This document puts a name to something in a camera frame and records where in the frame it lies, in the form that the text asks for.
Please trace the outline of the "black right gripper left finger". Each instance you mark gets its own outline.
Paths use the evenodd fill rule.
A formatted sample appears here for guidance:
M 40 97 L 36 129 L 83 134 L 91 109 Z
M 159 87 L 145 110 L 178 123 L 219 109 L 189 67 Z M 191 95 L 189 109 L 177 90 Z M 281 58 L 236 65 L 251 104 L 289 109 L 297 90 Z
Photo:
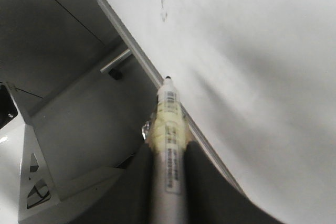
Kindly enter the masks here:
M 84 214 L 79 223 L 148 223 L 153 153 L 143 144 L 116 183 Z

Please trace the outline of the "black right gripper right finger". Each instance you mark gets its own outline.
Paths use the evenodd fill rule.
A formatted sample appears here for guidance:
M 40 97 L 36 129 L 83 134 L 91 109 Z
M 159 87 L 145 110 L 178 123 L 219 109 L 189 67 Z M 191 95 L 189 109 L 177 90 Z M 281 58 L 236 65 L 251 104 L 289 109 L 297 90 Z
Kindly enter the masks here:
M 184 168 L 190 223 L 280 223 L 237 191 L 195 141 L 187 145 Z

